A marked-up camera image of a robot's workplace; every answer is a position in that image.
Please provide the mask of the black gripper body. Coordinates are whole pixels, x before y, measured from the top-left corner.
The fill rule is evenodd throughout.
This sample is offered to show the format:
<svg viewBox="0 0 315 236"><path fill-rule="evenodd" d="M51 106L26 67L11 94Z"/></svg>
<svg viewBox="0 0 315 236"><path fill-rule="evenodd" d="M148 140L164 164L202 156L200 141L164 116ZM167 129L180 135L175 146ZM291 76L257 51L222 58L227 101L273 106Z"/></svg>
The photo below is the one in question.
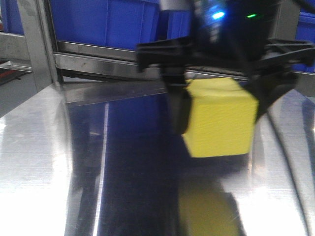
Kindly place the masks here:
<svg viewBox="0 0 315 236"><path fill-rule="evenodd" d="M272 39L276 0L162 0L163 11L192 13L188 36L138 44L139 71L151 65L214 67L241 71L310 65L315 46L307 41Z"/></svg>

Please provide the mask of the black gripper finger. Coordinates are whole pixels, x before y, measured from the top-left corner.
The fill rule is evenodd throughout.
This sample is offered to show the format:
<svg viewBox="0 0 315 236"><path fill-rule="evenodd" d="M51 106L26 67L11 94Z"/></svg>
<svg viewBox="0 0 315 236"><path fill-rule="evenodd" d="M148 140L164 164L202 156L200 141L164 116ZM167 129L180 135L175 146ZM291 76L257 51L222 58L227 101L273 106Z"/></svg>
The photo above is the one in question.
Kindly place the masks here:
<svg viewBox="0 0 315 236"><path fill-rule="evenodd" d="M191 109L191 96L185 78L185 68L162 66L160 76L168 94L174 132L184 134L188 128Z"/></svg>
<svg viewBox="0 0 315 236"><path fill-rule="evenodd" d="M298 77L290 69L269 68L253 70L244 67L247 81L242 85L242 118L244 122L255 123L276 100L294 89Z"/></svg>

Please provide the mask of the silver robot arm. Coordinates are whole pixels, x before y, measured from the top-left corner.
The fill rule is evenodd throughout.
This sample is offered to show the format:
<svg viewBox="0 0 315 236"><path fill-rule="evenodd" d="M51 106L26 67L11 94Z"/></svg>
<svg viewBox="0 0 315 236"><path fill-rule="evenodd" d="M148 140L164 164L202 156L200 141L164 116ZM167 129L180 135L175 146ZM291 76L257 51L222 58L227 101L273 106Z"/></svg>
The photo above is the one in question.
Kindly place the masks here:
<svg viewBox="0 0 315 236"><path fill-rule="evenodd" d="M305 41L269 39L276 17L276 0L162 0L163 11L192 14L188 36L137 46L140 71L160 67L169 93L179 97L173 107L174 129L183 134L189 124L191 98L184 73L187 67L216 67L240 71L251 81L261 107L266 101L255 76L265 71L287 72L290 64L309 65L314 45Z"/></svg>

